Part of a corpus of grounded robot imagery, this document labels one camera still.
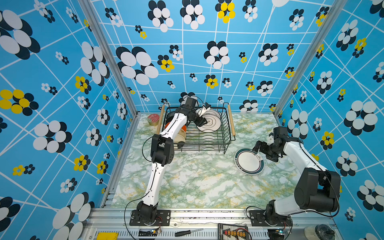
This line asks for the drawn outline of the white plate green cloud outline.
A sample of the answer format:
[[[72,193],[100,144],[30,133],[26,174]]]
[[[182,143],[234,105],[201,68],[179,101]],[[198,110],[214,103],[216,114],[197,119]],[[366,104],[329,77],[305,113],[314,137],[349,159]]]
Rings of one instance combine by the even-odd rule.
[[[207,120],[207,123],[201,127],[197,127],[203,133],[213,133],[222,125],[221,119],[215,115],[205,115],[204,118]]]

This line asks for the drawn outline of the white plate red green rim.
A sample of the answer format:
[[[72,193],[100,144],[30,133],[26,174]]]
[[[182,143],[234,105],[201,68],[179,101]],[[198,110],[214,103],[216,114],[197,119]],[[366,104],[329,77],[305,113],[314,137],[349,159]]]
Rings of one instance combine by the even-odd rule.
[[[235,165],[244,174],[257,175],[264,169],[264,159],[251,149],[241,149],[235,154]]]

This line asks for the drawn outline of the black wire dish rack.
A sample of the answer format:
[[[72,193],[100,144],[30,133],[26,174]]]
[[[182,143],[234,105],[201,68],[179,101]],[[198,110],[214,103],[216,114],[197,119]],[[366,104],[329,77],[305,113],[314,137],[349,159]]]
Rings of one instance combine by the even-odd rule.
[[[225,153],[229,144],[236,140],[233,135],[231,120],[228,109],[224,107],[213,107],[213,110],[221,114],[221,127],[213,133],[201,132],[194,123],[190,123],[186,131],[185,143],[174,143],[175,151],[214,151]]]

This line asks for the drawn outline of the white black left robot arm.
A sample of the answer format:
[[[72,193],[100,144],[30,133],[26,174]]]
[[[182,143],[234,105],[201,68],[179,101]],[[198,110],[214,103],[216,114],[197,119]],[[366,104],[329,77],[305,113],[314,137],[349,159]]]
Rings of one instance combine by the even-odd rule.
[[[151,175],[146,193],[137,205],[138,220],[146,224],[156,221],[161,182],[167,166],[175,156],[174,140],[183,126],[194,122],[198,127],[208,123],[203,114],[211,109],[205,103],[201,108],[196,107],[197,100],[191,97],[176,110],[170,124],[160,133],[151,138]]]

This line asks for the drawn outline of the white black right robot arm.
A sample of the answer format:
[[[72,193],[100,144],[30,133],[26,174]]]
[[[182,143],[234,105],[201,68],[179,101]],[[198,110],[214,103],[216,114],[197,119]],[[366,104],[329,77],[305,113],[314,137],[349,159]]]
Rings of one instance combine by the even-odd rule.
[[[263,153],[268,160],[275,163],[287,156],[301,174],[293,195],[281,200],[271,200],[267,204],[264,216],[268,224],[277,225],[292,215],[304,212],[330,218],[339,213],[340,175],[316,161],[305,149],[301,139],[289,136],[286,127],[274,128],[273,141],[257,141],[252,150]]]

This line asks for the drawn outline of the orange plate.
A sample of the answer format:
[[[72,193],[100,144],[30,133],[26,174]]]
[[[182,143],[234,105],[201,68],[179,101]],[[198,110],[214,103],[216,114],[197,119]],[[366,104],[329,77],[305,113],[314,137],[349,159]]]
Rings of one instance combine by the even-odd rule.
[[[163,134],[178,134],[180,130],[183,130],[184,132],[187,131],[187,127],[183,124],[181,125],[181,122],[170,122],[165,125],[165,129],[162,131]]]

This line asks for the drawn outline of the red tape roll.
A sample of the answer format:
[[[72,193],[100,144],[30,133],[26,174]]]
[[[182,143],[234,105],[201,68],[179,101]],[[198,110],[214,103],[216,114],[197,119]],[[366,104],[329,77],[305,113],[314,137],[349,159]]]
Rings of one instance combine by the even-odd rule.
[[[160,120],[160,115],[158,114],[150,114],[147,117],[147,121],[150,126],[157,126],[159,124],[159,120]]]

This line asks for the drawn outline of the black terminal board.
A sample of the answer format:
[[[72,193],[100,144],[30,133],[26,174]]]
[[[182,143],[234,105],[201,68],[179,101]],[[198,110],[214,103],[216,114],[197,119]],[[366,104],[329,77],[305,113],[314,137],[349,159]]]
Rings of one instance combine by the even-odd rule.
[[[218,224],[219,240],[250,240],[246,225]]]

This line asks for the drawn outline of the clear plastic container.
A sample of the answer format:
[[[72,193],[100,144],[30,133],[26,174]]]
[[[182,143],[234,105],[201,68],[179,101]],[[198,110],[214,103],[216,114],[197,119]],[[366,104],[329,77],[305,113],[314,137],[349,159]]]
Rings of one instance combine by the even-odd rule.
[[[304,229],[305,237],[308,240],[335,240],[335,231],[328,225],[314,225]]]

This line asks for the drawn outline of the yellow box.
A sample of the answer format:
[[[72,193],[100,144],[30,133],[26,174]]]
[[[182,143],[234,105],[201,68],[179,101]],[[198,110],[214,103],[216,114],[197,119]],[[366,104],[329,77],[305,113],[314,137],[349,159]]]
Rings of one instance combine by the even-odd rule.
[[[107,233],[107,232],[101,232],[98,233],[96,240],[117,240],[119,237],[119,233],[113,232],[113,233]]]

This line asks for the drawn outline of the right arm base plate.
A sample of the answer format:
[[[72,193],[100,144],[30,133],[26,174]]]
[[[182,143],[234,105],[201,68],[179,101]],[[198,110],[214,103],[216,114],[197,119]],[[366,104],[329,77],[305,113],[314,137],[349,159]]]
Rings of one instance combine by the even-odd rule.
[[[251,210],[248,212],[253,227],[291,227],[292,221],[288,216],[275,213],[269,214],[264,210]]]

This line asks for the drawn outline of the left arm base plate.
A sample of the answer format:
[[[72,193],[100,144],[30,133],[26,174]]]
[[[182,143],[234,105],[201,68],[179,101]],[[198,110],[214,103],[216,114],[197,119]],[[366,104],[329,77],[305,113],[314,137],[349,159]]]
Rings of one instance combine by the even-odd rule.
[[[140,227],[159,227],[159,226],[169,226],[171,219],[170,210],[158,210],[155,220],[150,223],[146,222],[142,217],[139,217],[137,210],[132,211],[131,219],[129,222],[130,226],[140,226]]]

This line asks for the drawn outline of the black handled screwdriver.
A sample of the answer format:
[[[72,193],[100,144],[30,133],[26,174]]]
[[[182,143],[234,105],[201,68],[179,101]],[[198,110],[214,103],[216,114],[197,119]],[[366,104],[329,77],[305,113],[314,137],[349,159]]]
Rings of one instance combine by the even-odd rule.
[[[202,230],[203,229],[179,231],[179,232],[175,233],[175,237],[182,237],[182,236],[185,236],[185,235],[190,235],[192,233],[199,232],[199,231],[202,231]]]

